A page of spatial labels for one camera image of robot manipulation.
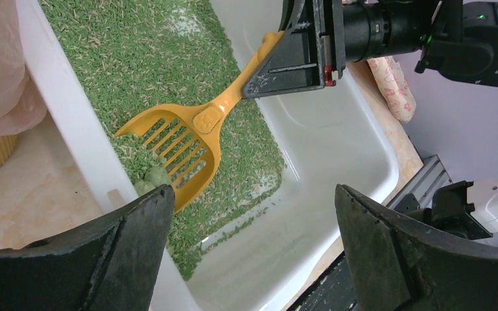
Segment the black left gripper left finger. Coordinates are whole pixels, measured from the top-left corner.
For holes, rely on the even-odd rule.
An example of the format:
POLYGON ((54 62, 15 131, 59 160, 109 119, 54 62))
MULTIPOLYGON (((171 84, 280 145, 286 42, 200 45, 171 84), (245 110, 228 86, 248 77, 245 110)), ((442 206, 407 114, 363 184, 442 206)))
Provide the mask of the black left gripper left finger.
POLYGON ((0 310, 148 310, 174 203, 162 185, 58 235, 0 249, 0 310))

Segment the cream pink cartoon cloth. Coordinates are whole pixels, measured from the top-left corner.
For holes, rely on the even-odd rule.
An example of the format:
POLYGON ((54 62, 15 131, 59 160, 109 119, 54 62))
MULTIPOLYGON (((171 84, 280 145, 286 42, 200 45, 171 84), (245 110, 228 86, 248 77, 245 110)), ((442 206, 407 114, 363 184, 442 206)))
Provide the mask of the cream pink cartoon cloth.
POLYGON ((416 100, 400 64, 392 56, 371 58, 367 63, 391 114, 399 122, 408 123, 416 112, 416 100))

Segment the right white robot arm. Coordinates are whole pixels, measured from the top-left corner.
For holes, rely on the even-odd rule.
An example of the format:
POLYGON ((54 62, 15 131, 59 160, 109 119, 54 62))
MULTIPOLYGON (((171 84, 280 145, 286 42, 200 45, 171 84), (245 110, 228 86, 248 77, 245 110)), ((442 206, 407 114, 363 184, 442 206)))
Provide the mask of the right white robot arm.
POLYGON ((390 114, 458 177, 498 173, 498 1, 285 1, 244 98, 332 87, 367 64, 390 114))

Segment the green cat litter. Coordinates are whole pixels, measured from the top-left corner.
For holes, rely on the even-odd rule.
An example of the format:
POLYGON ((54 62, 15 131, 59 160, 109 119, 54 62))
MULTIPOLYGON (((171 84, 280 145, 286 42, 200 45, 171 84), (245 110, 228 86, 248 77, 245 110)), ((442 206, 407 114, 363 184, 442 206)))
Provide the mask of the green cat litter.
MULTIPOLYGON (((40 6, 135 182, 166 159, 116 131, 157 104, 202 104, 239 74, 209 1, 41 1, 40 6)), ((209 251, 203 240, 270 197, 285 162, 257 104, 240 102, 220 133, 221 162, 208 188, 177 213, 167 249, 183 279, 209 251)))

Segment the aluminium frame rail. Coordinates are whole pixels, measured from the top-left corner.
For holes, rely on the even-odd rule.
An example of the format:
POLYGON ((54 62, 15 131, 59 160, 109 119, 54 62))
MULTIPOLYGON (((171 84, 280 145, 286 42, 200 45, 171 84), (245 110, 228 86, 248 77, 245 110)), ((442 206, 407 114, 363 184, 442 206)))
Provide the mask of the aluminium frame rail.
POLYGON ((399 213, 431 207, 434 193, 452 183, 438 155, 433 155, 386 206, 399 213))

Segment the yellow plastic litter scoop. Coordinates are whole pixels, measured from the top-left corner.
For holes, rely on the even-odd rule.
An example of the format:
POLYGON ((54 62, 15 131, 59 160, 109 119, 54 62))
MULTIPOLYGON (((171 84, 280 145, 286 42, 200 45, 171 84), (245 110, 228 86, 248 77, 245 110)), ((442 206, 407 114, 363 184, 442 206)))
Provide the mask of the yellow plastic litter scoop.
POLYGON ((257 52, 239 76, 219 95, 206 104, 183 106, 160 104, 142 111, 121 128, 115 136, 145 135, 159 121, 164 123, 151 132, 144 145, 166 159, 168 175, 176 194, 174 210, 181 211, 197 198, 215 177, 221 160, 220 131, 236 104, 243 99, 243 87, 278 44, 284 32, 269 32, 257 52))

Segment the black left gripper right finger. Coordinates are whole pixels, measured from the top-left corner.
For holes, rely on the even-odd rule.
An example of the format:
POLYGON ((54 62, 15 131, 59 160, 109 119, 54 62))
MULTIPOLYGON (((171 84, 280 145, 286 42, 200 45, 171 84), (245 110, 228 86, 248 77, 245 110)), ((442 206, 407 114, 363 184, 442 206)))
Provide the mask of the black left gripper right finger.
POLYGON ((498 248, 337 185, 335 209, 361 310, 498 310, 498 248))

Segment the white plastic litter box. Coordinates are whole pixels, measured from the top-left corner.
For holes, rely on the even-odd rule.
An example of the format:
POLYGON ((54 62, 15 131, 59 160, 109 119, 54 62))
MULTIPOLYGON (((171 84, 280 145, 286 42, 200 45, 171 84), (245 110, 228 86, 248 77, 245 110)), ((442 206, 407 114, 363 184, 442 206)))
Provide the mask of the white plastic litter box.
MULTIPOLYGON (((136 192, 82 90, 40 4, 18 1, 30 73, 89 190, 104 213, 136 192)), ((242 219, 225 242, 215 233, 185 281, 164 254, 152 310, 282 310, 310 284, 331 246, 340 244, 335 187, 346 183, 381 202, 398 182, 383 129, 349 72, 335 87, 257 101, 287 166, 277 192, 242 219)))

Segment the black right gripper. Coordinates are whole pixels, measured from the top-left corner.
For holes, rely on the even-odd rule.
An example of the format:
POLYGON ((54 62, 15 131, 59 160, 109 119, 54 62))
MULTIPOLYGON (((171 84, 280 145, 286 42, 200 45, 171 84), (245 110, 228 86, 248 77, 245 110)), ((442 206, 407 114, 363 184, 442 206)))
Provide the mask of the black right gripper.
POLYGON ((284 1, 281 39, 243 87, 246 99, 335 86, 348 62, 422 49, 437 1, 284 1))

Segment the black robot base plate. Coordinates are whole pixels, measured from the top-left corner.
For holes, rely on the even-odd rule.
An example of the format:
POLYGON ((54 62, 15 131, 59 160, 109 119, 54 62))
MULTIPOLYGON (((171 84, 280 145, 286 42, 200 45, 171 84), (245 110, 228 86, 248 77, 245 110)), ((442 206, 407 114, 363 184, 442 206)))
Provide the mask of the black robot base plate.
POLYGON ((288 307, 288 310, 297 311, 358 309, 348 261, 344 252, 288 307))

